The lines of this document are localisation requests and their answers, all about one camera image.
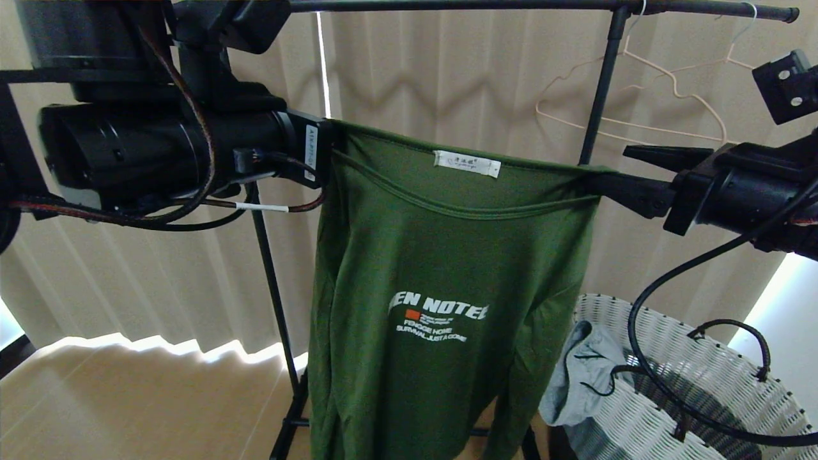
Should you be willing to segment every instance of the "clothes hanger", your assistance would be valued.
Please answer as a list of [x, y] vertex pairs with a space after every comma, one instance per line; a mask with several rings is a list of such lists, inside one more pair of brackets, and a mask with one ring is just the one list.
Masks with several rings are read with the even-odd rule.
[[[654, 63], [654, 62], [652, 62], [652, 61], [648, 61], [648, 60], [647, 60], [647, 59], [645, 59], [644, 57], [642, 57], [642, 56], [638, 56], [638, 55], [634, 54], [633, 52], [631, 52], [631, 51], [628, 49], [628, 45], [630, 44], [630, 40], [631, 40], [631, 32], [633, 31], [634, 26], [636, 26], [636, 24], [639, 22], [639, 20], [640, 20], [640, 19], [642, 18], [642, 16], [645, 14], [645, 9], [647, 8], [647, 6], [648, 6], [648, 2], [647, 2], [647, 0], [642, 0], [642, 11], [640, 12], [640, 14], [639, 14], [639, 16], [636, 18], [636, 20], [633, 22], [633, 24], [631, 24], [631, 27], [628, 29], [628, 31], [627, 31], [627, 36], [625, 37], [625, 45], [624, 45], [624, 47], [622, 47], [622, 51], [620, 51], [620, 52], [618, 53], [618, 55], [619, 55], [619, 56], [628, 56], [628, 57], [630, 57], [631, 59], [633, 59], [633, 60], [635, 60], [635, 61], [638, 61], [638, 62], [640, 62], [640, 63], [641, 63], [641, 64], [643, 64], [643, 65], [647, 65], [648, 67], [650, 67], [650, 68], [652, 68], [652, 69], [658, 70], [659, 72], [661, 72], [661, 73], [662, 73], [662, 76], [667, 76], [667, 77], [670, 77], [670, 79], [672, 80], [672, 83], [673, 83], [673, 96], [674, 96], [676, 99], [690, 99], [690, 98], [693, 98], [693, 99], [694, 99], [694, 100], [696, 100], [696, 101], [697, 101], [699, 104], [701, 104], [701, 105], [702, 105], [702, 106], [703, 106], [703, 107], [704, 107], [704, 108], [705, 108], [705, 109], [706, 109], [706, 110], [707, 110], [707, 111], [710, 113], [710, 115], [712, 115], [712, 117], [713, 117], [713, 118], [716, 120], [716, 122], [718, 123], [718, 125], [719, 125], [719, 129], [721, 130], [721, 137], [720, 137], [720, 138], [715, 138], [715, 137], [713, 137], [713, 136], [705, 136], [705, 135], [703, 135], [703, 134], [697, 134], [697, 133], [687, 133], [687, 132], [684, 132], [684, 131], [676, 131], [676, 130], [673, 130], [673, 129], [662, 129], [662, 128], [656, 128], [656, 127], [653, 127], [653, 126], [645, 126], [645, 125], [643, 125], [643, 124], [628, 123], [628, 122], [625, 122], [625, 121], [615, 120], [615, 119], [611, 119], [611, 118], [608, 118], [608, 117], [602, 117], [602, 120], [604, 120], [604, 121], [609, 121], [609, 122], [611, 122], [611, 123], [616, 123], [616, 124], [625, 125], [625, 126], [631, 126], [631, 127], [633, 127], [633, 128], [647, 129], [647, 130], [649, 130], [649, 131], [655, 131], [655, 132], [659, 132], [659, 133], [670, 133], [670, 134], [678, 134], [678, 135], [681, 135], [681, 136], [687, 136], [687, 137], [690, 137], [690, 138], [707, 139], [707, 140], [711, 140], [711, 141], [717, 141], [717, 142], [720, 142], [721, 144], [727, 143], [727, 142], [728, 142], [728, 139], [727, 139], [727, 127], [726, 127], [726, 126], [725, 126], [725, 124], [724, 124], [724, 120], [722, 120], [722, 119], [721, 119], [721, 116], [719, 116], [719, 114], [718, 114], [718, 113], [717, 113], [717, 112], [716, 112], [716, 111], [715, 111], [715, 110], [712, 108], [712, 106], [710, 106], [710, 104], [708, 104], [708, 102], [707, 102], [707, 101], [705, 101], [705, 100], [704, 100], [704, 99], [703, 99], [701, 96], [699, 96], [698, 94], [687, 94], [687, 95], [682, 95], [682, 94], [680, 94], [680, 93], [679, 93], [679, 90], [678, 90], [678, 80], [676, 79], [676, 76], [675, 76], [675, 75], [674, 75], [674, 74], [673, 74], [673, 73], [672, 73], [670, 70], [664, 69], [662, 66], [660, 66], [660, 65], [658, 65], [658, 64], [656, 64], [656, 63]], [[591, 60], [591, 61], [586, 61], [586, 62], [582, 62], [582, 63], [580, 63], [580, 64], [577, 64], [577, 65], [575, 65], [574, 67], [572, 67], [572, 68], [571, 68], [571, 70], [569, 70], [569, 72], [568, 72], [568, 74], [567, 74], [567, 75], [565, 75], [565, 76], [557, 76], [556, 78], [554, 78], [553, 80], [551, 80], [551, 81], [550, 81], [550, 82], [549, 82], [549, 83], [546, 85], [546, 87], [545, 87], [545, 88], [542, 90], [542, 92], [541, 92], [541, 99], [540, 99], [539, 101], [537, 101], [537, 104], [534, 106], [534, 110], [537, 112], [537, 114], [538, 114], [538, 115], [541, 115], [541, 116], [544, 116], [544, 117], [546, 117], [546, 118], [548, 118], [548, 119], [550, 119], [550, 120], [558, 121], [558, 122], [560, 122], [561, 124], [566, 124], [566, 125], [568, 125], [568, 126], [572, 126], [572, 127], [574, 127], [574, 128], [577, 128], [577, 129], [586, 129], [586, 128], [587, 128], [586, 126], [582, 126], [582, 125], [580, 125], [580, 124], [575, 124], [575, 123], [572, 123], [572, 122], [570, 122], [570, 121], [563, 120], [563, 119], [561, 119], [560, 117], [557, 117], [557, 116], [555, 116], [555, 115], [552, 115], [552, 114], [546, 113], [545, 111], [541, 110], [541, 109], [540, 109], [540, 105], [541, 105], [541, 104], [542, 104], [544, 101], [546, 101], [546, 99], [545, 99], [545, 98], [542, 98], [542, 95], [543, 95], [543, 94], [545, 94], [545, 93], [548, 91], [548, 89], [549, 89], [549, 88], [550, 88], [550, 87], [551, 87], [551, 86], [552, 86], [554, 83], [556, 83], [558, 80], [567, 81], [567, 80], [568, 80], [568, 79], [571, 77], [571, 74], [573, 74], [573, 72], [574, 72], [576, 69], [578, 69], [578, 68], [580, 68], [580, 67], [583, 67], [583, 66], [585, 66], [585, 65], [592, 64], [592, 63], [597, 62], [597, 61], [601, 61], [602, 59], [603, 59], [603, 57], [599, 57], [599, 58], [593, 59], [593, 60]], [[631, 143], [635, 143], [635, 144], [638, 144], [638, 145], [643, 145], [643, 146], [653, 146], [653, 145], [655, 145], [655, 144], [651, 144], [651, 143], [649, 143], [649, 142], [640, 141], [640, 140], [637, 140], [637, 139], [625, 138], [625, 137], [623, 137], [623, 136], [618, 136], [618, 135], [616, 135], [616, 134], [606, 133], [606, 132], [604, 132], [604, 131], [599, 131], [599, 132], [598, 132], [598, 134], [599, 134], [600, 136], [606, 136], [606, 137], [608, 137], [608, 138], [614, 138], [614, 139], [618, 139], [618, 140], [621, 140], [621, 141], [631, 142]]]
[[[738, 67], [742, 67], [742, 68], [747, 69], [747, 70], [755, 69], [755, 67], [750, 65], [750, 64], [745, 64], [745, 63], [743, 63], [741, 61], [737, 61], [736, 59], [733, 59], [733, 50], [735, 49], [735, 44], [736, 44], [736, 42], [738, 42], [739, 37], [741, 37], [742, 34], [747, 32], [748, 30], [750, 30], [750, 28], [753, 27], [753, 25], [756, 22], [756, 19], [758, 18], [758, 8], [756, 8], [755, 5], [753, 5], [750, 2], [742, 2], [742, 3], [744, 3], [746, 5], [749, 5], [753, 9], [753, 19], [750, 21], [749, 24], [747, 24], [746, 27], [741, 29], [733, 37], [732, 41], [730, 41], [730, 48], [727, 50], [727, 56], [723, 57], [722, 59], [716, 59], [715, 61], [708, 61], [708, 62], [703, 62], [701, 64], [687, 65], [685, 67], [679, 67], [678, 69], [671, 70], [670, 73], [671, 74], [677, 74], [677, 73], [683, 72], [685, 70], [698, 69], [700, 67], [707, 67], [707, 66], [710, 66], [710, 65], [719, 65], [719, 64], [724, 64], [724, 65], [732, 64], [732, 65], [736, 65]], [[723, 16], [718, 16], [716, 18], [716, 20], [720, 20], [722, 17]], [[650, 88], [651, 86], [653, 86], [654, 83], [656, 83], [656, 80], [661, 79], [664, 76], [666, 76], [666, 75], [665, 74], [656, 75], [652, 80], [650, 80], [650, 83], [646, 84], [645, 86], [639, 86], [638, 84], [632, 84], [632, 85], [626, 86], [625, 88], [620, 88], [620, 89], [614, 91], [612, 94], [616, 94], [618, 92], [622, 92], [622, 91], [625, 91], [626, 89], [631, 89], [631, 88], [639, 89], [639, 90]]]

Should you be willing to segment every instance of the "clothes rack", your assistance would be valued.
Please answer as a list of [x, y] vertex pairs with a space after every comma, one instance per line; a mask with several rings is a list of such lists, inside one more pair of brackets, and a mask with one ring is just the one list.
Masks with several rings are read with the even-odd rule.
[[[645, 6], [643, 0], [293, 0], [292, 12], [316, 11], [419, 11], [419, 10], [520, 10], [520, 9], [559, 9], [559, 10], [603, 10], [611, 11], [611, 21], [608, 32], [608, 42], [605, 48], [605, 57], [602, 61], [600, 77], [596, 87], [591, 114], [589, 116], [582, 151], [579, 157], [580, 165], [591, 162], [591, 153], [594, 149], [596, 134], [599, 131], [602, 112], [610, 89], [614, 66], [618, 57], [620, 41], [625, 31], [625, 22], [631, 14], [638, 14]], [[798, 18], [798, 9], [792, 7], [768, 7], [756, 5], [757, 18], [793, 22]], [[747, 3], [723, 2], [710, 0], [648, 0], [644, 14], [652, 15], [669, 11], [684, 13], [700, 13], [721, 16], [753, 17], [754, 11]], [[293, 400], [282, 421], [281, 429], [273, 446], [270, 459], [284, 460], [290, 451], [296, 430], [300, 426], [309, 426], [309, 420], [302, 417], [304, 406], [308, 398], [308, 376], [304, 371], [299, 378], [295, 368], [290, 335], [287, 331], [287, 322], [284, 308], [281, 303], [281, 294], [276, 279], [276, 270], [267, 239], [267, 229], [264, 224], [262, 211], [252, 211], [253, 221], [258, 238], [258, 247], [261, 251], [264, 272], [267, 277], [273, 312], [276, 318], [279, 335], [284, 349], [284, 358], [287, 373], [293, 389]], [[487, 429], [475, 428], [472, 435], [488, 435]], [[534, 434], [528, 428], [523, 444], [523, 455], [527, 460], [539, 460], [540, 455], [535, 444]]]

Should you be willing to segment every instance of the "hanger hook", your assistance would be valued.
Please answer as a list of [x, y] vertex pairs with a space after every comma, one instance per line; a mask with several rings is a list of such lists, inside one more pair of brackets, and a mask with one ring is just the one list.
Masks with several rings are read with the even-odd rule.
[[756, 6], [755, 6], [755, 5], [753, 5], [753, 4], [752, 4], [752, 3], [750, 3], [750, 2], [742, 2], [742, 3], [744, 3], [745, 5], [749, 5], [749, 6], [751, 6], [751, 7], [753, 8], [753, 20], [751, 20], [751, 21], [750, 21], [750, 23], [749, 23], [749, 24], [747, 24], [747, 26], [746, 26], [746, 27], [744, 27], [743, 29], [741, 29], [741, 32], [738, 32], [738, 33], [735, 35], [735, 37], [733, 37], [733, 41], [732, 41], [732, 42], [730, 42], [730, 44], [732, 44], [732, 45], [735, 45], [735, 42], [736, 42], [736, 41], [739, 39], [739, 37], [740, 37], [740, 36], [741, 36], [741, 35], [742, 35], [744, 32], [747, 32], [748, 30], [750, 30], [750, 28], [751, 28], [751, 27], [753, 27], [753, 24], [755, 24], [755, 23], [756, 23], [756, 19], [758, 19], [758, 8], [756, 8]]
[[636, 20], [633, 21], [633, 24], [631, 24], [631, 27], [628, 28], [627, 34], [625, 34], [626, 37], [631, 36], [631, 31], [633, 30], [634, 26], [636, 26], [636, 23], [639, 22], [640, 19], [642, 19], [642, 16], [645, 14], [645, 10], [647, 8], [648, 8], [648, 0], [642, 0], [642, 11], [639, 12], [639, 15], [636, 17]]

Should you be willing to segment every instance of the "white sticker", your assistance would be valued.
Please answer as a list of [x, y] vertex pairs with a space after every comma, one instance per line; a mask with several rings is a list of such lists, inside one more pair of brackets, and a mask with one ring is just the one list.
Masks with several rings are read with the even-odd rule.
[[459, 169], [461, 171], [470, 171], [472, 173], [497, 178], [500, 174], [500, 166], [502, 163], [497, 160], [463, 155], [462, 153], [455, 153], [453, 151], [436, 150], [434, 151], [434, 165]]
[[[318, 153], [318, 128], [312, 126], [311, 124], [308, 124], [307, 138], [304, 141], [304, 163], [310, 168], [315, 169], [315, 166], [317, 165], [316, 160], [317, 153]], [[304, 177], [309, 181], [315, 182], [315, 176], [313, 176], [309, 171], [304, 171]]]

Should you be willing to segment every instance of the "basket handle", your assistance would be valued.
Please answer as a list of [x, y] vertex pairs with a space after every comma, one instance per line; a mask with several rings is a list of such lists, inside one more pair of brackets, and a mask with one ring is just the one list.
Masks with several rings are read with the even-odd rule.
[[[609, 395], [614, 392], [614, 375], [619, 374], [620, 372], [635, 372], [637, 374], [642, 374], [643, 376], [648, 375], [648, 373], [639, 366], [628, 366], [626, 364], [613, 366], [613, 369], [611, 369], [611, 391]], [[662, 410], [662, 408], [659, 406], [656, 406], [656, 409]], [[687, 431], [690, 429], [690, 418], [685, 411], [679, 411], [679, 418], [681, 420], [676, 423], [676, 429], [673, 430], [671, 435], [675, 440], [685, 442], [685, 436], [687, 435]]]
[[731, 326], [740, 327], [752, 334], [753, 337], [758, 340], [758, 344], [762, 348], [762, 366], [758, 368], [758, 372], [756, 372], [755, 377], [758, 379], [758, 381], [766, 381], [767, 374], [770, 373], [770, 346], [767, 345], [766, 339], [755, 327], [749, 326], [734, 319], [714, 319], [702, 324], [699, 327], [696, 327], [693, 331], [690, 331], [690, 334], [687, 336], [694, 340], [701, 339], [704, 337], [705, 330], [712, 326], [718, 326], [719, 324], [730, 324]]

